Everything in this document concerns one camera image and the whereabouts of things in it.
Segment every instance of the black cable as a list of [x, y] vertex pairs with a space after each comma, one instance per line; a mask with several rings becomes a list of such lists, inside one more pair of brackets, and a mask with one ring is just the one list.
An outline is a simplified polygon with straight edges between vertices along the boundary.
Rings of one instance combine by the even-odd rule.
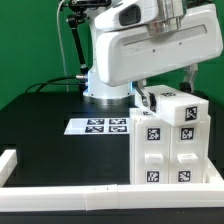
[[[31, 86], [29, 86], [26, 89], [25, 93], [28, 93], [30, 89], [32, 89], [32, 88], [34, 88], [36, 86], [41, 86], [43, 84], [45, 84], [45, 83], [36, 83], [34, 85], [31, 85]], [[77, 86], [77, 85], [79, 85], [79, 83], [48, 83], [47, 85], [55, 85], [55, 86], [66, 86], [66, 85], [69, 85], [69, 86]]]
[[57, 81], [63, 81], [63, 80], [69, 80], [69, 79], [75, 79], [76, 76], [72, 75], [72, 76], [63, 76], [63, 77], [59, 77], [59, 78], [55, 78], [55, 79], [51, 79], [48, 80], [47, 82], [43, 83], [37, 90], [36, 92], [40, 92], [41, 89], [43, 89], [46, 85], [48, 85], [49, 83], [52, 82], [57, 82]]

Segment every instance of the green backdrop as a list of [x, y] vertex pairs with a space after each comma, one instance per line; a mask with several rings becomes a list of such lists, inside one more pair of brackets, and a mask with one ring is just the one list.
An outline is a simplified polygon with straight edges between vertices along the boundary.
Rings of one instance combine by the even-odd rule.
[[[219, 21], [224, 33], [224, 1], [216, 0]], [[0, 108], [32, 84], [63, 76], [62, 59], [56, 26], [58, 0], [4, 1], [0, 7]], [[68, 74], [79, 72], [79, 63], [71, 31], [66, 21], [68, 9], [61, 13]], [[79, 32], [87, 64], [91, 64], [91, 41], [87, 24]], [[178, 88], [181, 70], [148, 79], [148, 83]], [[224, 106], [224, 54], [201, 63], [195, 87]], [[50, 87], [47, 91], [65, 91]]]

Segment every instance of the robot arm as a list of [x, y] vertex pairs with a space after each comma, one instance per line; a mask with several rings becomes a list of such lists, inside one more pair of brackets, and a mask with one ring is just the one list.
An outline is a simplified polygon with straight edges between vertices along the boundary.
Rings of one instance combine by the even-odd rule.
[[192, 92], [197, 63], [220, 56], [223, 42], [215, 5], [185, 10], [184, 2], [123, 0], [99, 15], [95, 26], [103, 30], [96, 43], [100, 79], [110, 86], [136, 82], [147, 108], [153, 106], [151, 95], [141, 80], [188, 67], [185, 81]]

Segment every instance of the stacked white boxes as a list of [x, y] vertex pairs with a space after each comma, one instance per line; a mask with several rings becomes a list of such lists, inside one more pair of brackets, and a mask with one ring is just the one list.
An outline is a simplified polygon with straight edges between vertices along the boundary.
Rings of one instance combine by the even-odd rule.
[[131, 184], [204, 183], [210, 117], [208, 101], [167, 86], [146, 87], [157, 101], [156, 116], [130, 109]]

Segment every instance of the black table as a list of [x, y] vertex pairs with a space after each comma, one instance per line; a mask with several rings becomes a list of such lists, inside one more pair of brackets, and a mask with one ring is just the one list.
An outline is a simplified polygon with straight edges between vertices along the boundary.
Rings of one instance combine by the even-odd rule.
[[[65, 136], [70, 118], [128, 117], [129, 107], [80, 101], [78, 93], [28, 93], [0, 111], [0, 153], [16, 148], [5, 187], [129, 184], [129, 136]], [[222, 173], [223, 108], [210, 102], [209, 157]], [[224, 208], [0, 213], [0, 223], [223, 223]]]

